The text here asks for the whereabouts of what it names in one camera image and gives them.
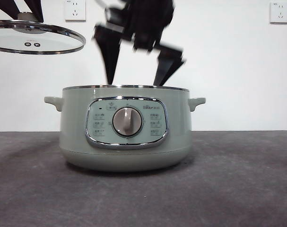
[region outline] gray table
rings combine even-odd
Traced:
[[[0,227],[287,227],[287,131],[193,132],[170,168],[65,162],[58,132],[0,132]]]

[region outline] pot handle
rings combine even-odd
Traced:
[[[54,105],[57,111],[62,111],[63,98],[46,96],[44,97],[44,102]]]
[[[200,104],[204,104],[206,102],[206,98],[189,98],[189,106],[190,111],[193,112],[196,109],[196,106]]]

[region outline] control panel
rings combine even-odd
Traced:
[[[106,97],[87,111],[86,137],[100,148],[139,149],[160,144],[168,134],[165,105],[146,97]]]

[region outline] brand logo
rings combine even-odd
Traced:
[[[149,106],[149,105],[144,105],[143,109],[148,109],[148,110],[159,110],[159,106]]]

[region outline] chrome trim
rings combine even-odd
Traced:
[[[86,86],[73,86],[73,87],[65,87],[62,89],[71,90],[71,89],[82,89],[82,88],[155,88],[155,89],[168,89],[168,90],[179,90],[179,91],[187,91],[189,89],[180,88],[180,87],[164,87],[164,86],[151,86],[151,85],[86,85]]]
[[[103,101],[103,100],[112,100],[112,99],[121,100],[121,99],[133,99],[133,98],[135,98],[136,100],[139,100],[139,99],[142,100],[143,99],[143,100],[147,100],[147,101],[158,102],[162,105],[162,107],[164,109],[164,114],[165,114],[166,128],[165,128],[165,132],[161,138],[159,138],[155,141],[147,142],[147,143],[135,143],[135,144],[121,144],[121,143],[113,144],[112,143],[111,144],[111,143],[105,143],[105,142],[100,142],[98,140],[95,140],[94,138],[92,138],[89,135],[88,129],[87,129],[87,123],[88,123],[88,116],[89,116],[90,108],[91,108],[91,105],[93,103],[98,102],[98,101]],[[85,135],[86,135],[88,142],[90,144],[92,144],[93,146],[96,146],[98,148],[114,149],[114,150],[134,150],[134,149],[152,148],[152,147],[156,147],[159,144],[161,144],[166,139],[168,133],[169,133],[169,126],[168,126],[168,116],[167,116],[167,112],[166,112],[166,106],[161,100],[159,100],[157,98],[133,97],[133,96],[103,97],[103,98],[95,99],[93,102],[90,103],[90,105],[88,106],[88,109],[87,109]]]
[[[70,29],[55,26],[55,25],[48,25],[44,23],[39,22],[30,22],[30,21],[24,21],[24,20],[0,20],[0,28],[12,28],[12,29],[31,29],[31,30],[39,30],[43,32],[52,32],[57,33],[60,35],[69,36],[71,38],[77,39],[82,43],[82,46],[64,50],[64,51],[20,51],[20,50],[14,50],[14,49],[8,49],[0,47],[0,51],[2,52],[10,52],[10,53],[23,53],[23,54],[63,54],[63,53],[72,53],[76,51],[80,51],[84,45],[86,44],[86,39],[81,34],[72,31]]]

